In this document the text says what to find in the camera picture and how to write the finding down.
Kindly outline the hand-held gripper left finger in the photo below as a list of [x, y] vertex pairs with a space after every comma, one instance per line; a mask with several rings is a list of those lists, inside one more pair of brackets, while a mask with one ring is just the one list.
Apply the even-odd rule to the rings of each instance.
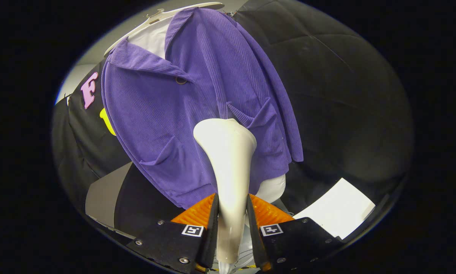
[[206, 274], [217, 248], [218, 212], [214, 193], [170, 221], [146, 226], [127, 249], [170, 274]]

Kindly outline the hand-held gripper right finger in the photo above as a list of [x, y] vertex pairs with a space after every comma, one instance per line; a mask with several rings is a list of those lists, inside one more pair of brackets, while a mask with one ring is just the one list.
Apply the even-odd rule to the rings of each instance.
[[309, 272], [344, 246], [309, 217], [295, 219], [252, 194], [246, 209], [259, 272]]

